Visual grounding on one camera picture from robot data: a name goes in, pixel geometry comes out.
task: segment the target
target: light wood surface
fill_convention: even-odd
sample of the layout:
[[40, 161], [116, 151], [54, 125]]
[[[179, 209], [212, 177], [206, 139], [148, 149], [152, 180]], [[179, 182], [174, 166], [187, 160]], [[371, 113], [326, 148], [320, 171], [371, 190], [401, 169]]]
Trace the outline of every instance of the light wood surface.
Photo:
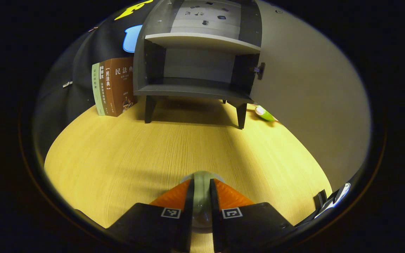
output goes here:
[[260, 47], [241, 40], [195, 32], [151, 34], [146, 35], [145, 40], [164, 48], [193, 48], [234, 54], [260, 53], [261, 50]]
[[[134, 203], [150, 203], [184, 176], [205, 170], [255, 203], [269, 202], [291, 224], [315, 210], [313, 196], [330, 184], [318, 163], [279, 122], [248, 105], [245, 128], [220, 100], [157, 103], [144, 123], [144, 97], [119, 117], [93, 106], [51, 146], [45, 172], [62, 197], [103, 227]], [[192, 252], [213, 252], [212, 234], [193, 234]]]

